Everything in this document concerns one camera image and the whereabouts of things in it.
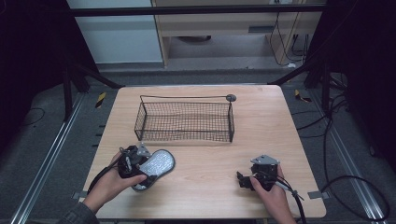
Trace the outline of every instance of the wire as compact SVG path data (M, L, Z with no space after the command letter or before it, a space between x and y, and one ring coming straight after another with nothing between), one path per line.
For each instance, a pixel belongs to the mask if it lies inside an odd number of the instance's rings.
M46 111L43 108L31 108L30 111L32 111L32 110L41 110L41 112L42 112L41 117L35 121L30 122L30 123L24 123L21 126L29 126L29 125L35 124L35 123L39 122L40 120L42 120L44 118L44 115L46 114Z
M127 153L127 151L128 151L127 149L124 149L123 147L120 147L120 153L121 154L119 155L119 157L116 158L113 162L111 162L111 164L108 165L107 167L105 167L101 172L99 172L99 174L93 179L93 181L91 182L90 186L88 187L87 195L90 194L91 190L96 185L96 183L99 181L99 179L102 178L102 176L104 176L111 169L114 169L114 168L118 167L118 165L116 165L116 163L119 162L119 160L121 159L123 154Z
M332 30L332 33L328 35L328 37L322 42L322 44L312 53L307 57L307 60L310 60L313 57L318 57L316 54L321 51L324 46L326 46L327 42L329 42L332 39L332 36L340 29L340 27L344 24L344 22L349 18L349 16L352 14L353 9L355 9L356 5L358 4L360 0L356 0L355 4L352 6L352 8L348 11L346 16L341 20L340 23Z
M303 136L303 135L300 135L299 137L300 137L300 138L316 138L316 137L321 137L321 136L324 136L324 133L323 133L323 134L320 134L320 135L311 135L311 136Z
M303 49L295 50L295 49L294 49L294 45L295 45L295 43L296 43L296 41L297 41L298 36L299 36L299 35L293 35L293 43L292 43L292 45L291 45L291 53L292 53L294 56L299 56L299 57L301 57L301 61L302 61L302 63L304 63L304 62L305 62L306 53L308 52L309 35L305 35L305 41L304 41L304 47L303 47Z
M341 91L347 90L347 85L344 83L343 76L340 76L341 80L338 80L337 78L335 78L333 76L330 76L330 79L336 89L341 90Z
M281 36L281 34L280 34L280 30L279 30L279 14L280 14L279 12L276 13L276 21L275 21L275 24L274 24L274 29L272 30L272 32L271 32L271 34L270 34L270 41L269 41L269 42L270 42L271 50L272 50L273 54L276 55L276 53L275 53L275 51L274 51L274 48L273 48L273 45L272 45L272 37L273 37L273 35L274 35L275 29L277 28L277 32L278 32L278 34L279 34L279 39L280 39L280 42L281 42L281 44L282 44L283 52L284 52L285 56L286 56L292 63L299 62L300 60L291 59L291 58L289 57L288 53L286 52L286 47L285 47L285 44L284 44L284 42L283 42L282 36ZM275 61L276 61L276 63L277 63L278 65L280 65L280 66L288 65L287 63L282 64L282 63L278 62L276 57L275 57Z
M320 119L317 119L317 120L315 120L314 122L309 123L309 124L307 124L307 125L305 125L305 126L303 126L303 127L297 128L297 131L300 131L300 130L302 130L302 129L306 129L306 128L308 128L308 127L311 127L311 126L313 126L314 124L316 124L316 123L318 123L318 122L320 122L321 120L326 119L326 118L327 118L327 115L323 115Z
M329 130L331 129L332 123L333 123L333 120L332 120L332 113L334 113L335 111L338 111L339 108L340 108L341 106L345 105L346 100L343 100L343 101L337 103L336 105L334 105L334 104L335 104L335 100L336 100L337 98L339 98L339 97L342 97L342 96L344 96L343 93L340 94L340 95L338 95L338 96L336 96L336 97L332 100L332 104L331 104L331 107L330 107L330 110L329 110L330 112L326 113L326 115L325 115L326 118L328 119L328 123L327 123L327 125L326 125L326 129L325 129L325 132L324 132L324 134L323 134L323 135L324 135L324 137L323 137L323 167L324 167L324 174L325 174L325 179L326 179L326 185L325 185L320 191L323 192L325 189L329 189L329 190L331 191L333 197L337 200L337 202L339 202L341 205L343 205L343 206L345 207L346 210L348 210L350 213L354 214L354 215L357 216L357 217L360 217L360 218L362 218L362 219L364 219L364 220L367 220L367 221L376 221L376 222L378 222L378 221L384 221L384 220L386 220L386 219L389 217L389 214L390 214L390 206L389 206L389 203L388 203L388 201L386 200L385 196L381 193L381 191L380 191L374 184L372 184L372 183L369 182L368 180L365 180L365 179L363 179L363 178L361 178L361 177L359 177L359 176L354 176L354 175L341 175L341 176L339 176L339 177L336 177L336 178L333 179L333 180L330 180L330 179L329 179L329 174L328 174L328 169L327 169L327 147L326 147L326 145L327 145L327 135L328 135L328 132L329 132ZM342 179L349 179L349 178L358 179L358 180L360 180L360 181L365 182L366 184L368 184L372 189L374 189L374 190L378 193L378 195L379 195L380 198L383 200L383 202L385 203L385 206L386 206L386 212L385 212L385 215L384 215L383 217L381 217L381 218L370 218L370 217L363 216L363 215L359 214L358 212L356 212L355 210L353 210L352 208L350 208L346 203L344 203L344 202L337 196L337 194L336 194L336 193L334 192L334 190L332 189L332 184L335 183L335 182L337 182L337 181L339 181L339 180L342 180Z
M314 112L318 113L317 110L305 110L305 111L291 113L291 115L298 115L298 114L305 114L305 113L314 113Z
M264 171L259 171L258 173L260 173L262 175L269 175L271 177L274 177L276 179L276 182L278 182L280 185L286 187L286 189L291 192L291 195L293 196L294 200L296 201L298 209L300 211L300 219L303 222L303 224L306 224L303 205L301 204L301 201L300 201L300 199L303 200L303 198L298 194L297 190L294 190L291 187L291 184L284 177L282 177L280 175L271 175L271 174L267 174Z

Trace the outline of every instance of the gray floor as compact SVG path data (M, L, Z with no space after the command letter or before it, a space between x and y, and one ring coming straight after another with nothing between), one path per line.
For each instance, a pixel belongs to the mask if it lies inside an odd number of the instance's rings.
M292 68L276 64L268 43L262 35L252 36L212 36L206 42L174 38L170 60L165 68L136 68L131 72L103 73L104 76L124 85L199 85L230 83L266 83L286 75ZM294 90L302 90L304 75L294 78L282 86L290 113L296 127L302 127L318 118L320 110L315 103L298 100ZM52 223L77 201L72 194L81 191L89 172L100 133L110 113L117 90L90 79L89 93L74 92L74 99L82 99L81 107L48 178L40 190L28 217L29 222ZM61 129L64 117L63 88L54 87L37 95L32 109L26 117L26 124L13 139L9 153L0 159L0 223L8 223L21 204L40 170L42 162ZM98 95L105 91L106 98L101 108L94 105ZM309 97L315 99L319 88L310 90ZM340 91L332 91L332 96ZM396 175L382 158L372 157L369 146L361 134L347 106L333 115L332 134L327 137L326 160L330 179L349 174L345 156L340 152L339 142L334 136L338 133L342 146L350 156L349 162L355 165L361 176L375 184L387 197L393 210L396 204ZM323 137L325 122L299 131L306 156L313 170L318 186L325 185L323 167ZM351 208L365 215L361 198L356 193L356 185L342 181L333 186L334 192L345 200ZM374 193L382 210L385 206ZM309 223L369 223L348 212L334 197L324 201L327 215L308 220ZM388 223L396 223L391 213Z

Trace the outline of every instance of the white cabinet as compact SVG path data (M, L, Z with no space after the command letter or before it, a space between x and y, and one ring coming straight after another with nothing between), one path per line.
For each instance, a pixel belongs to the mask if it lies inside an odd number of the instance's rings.
M268 5L274 0L151 0L155 7L177 6L234 6ZM326 0L283 0L282 4L325 3ZM172 36L190 35L268 35L276 60L283 63L295 34L313 34L321 12L277 13L226 13L193 15L159 15L156 22L163 50L163 60L167 64Z
M151 7L149 0L67 0L71 8ZM100 65L163 63L153 16L79 17L95 62Z

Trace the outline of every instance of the black wire basket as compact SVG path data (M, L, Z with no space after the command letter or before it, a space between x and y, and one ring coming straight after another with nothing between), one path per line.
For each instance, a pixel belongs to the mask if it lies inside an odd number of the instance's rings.
M211 98L210 103L205 102L205 99L209 98ZM139 141L190 139L233 141L232 102L236 100L234 95L207 97L141 95L140 100L134 126Z

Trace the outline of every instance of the hand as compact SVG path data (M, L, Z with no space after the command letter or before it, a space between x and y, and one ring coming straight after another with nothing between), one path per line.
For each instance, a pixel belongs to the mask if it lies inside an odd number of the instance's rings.
M277 166L277 174L283 177L280 165ZM281 187L273 185L270 191L262 188L262 185L255 177L250 177L253 188L259 194L267 212L280 224L295 224L295 220L289 209L286 192Z
M119 156L120 152L113 157L111 163ZM146 178L145 175L136 175L122 179L118 169L116 167L112 168L98 180L83 203L96 214L105 203L113 200L123 190L144 181Z

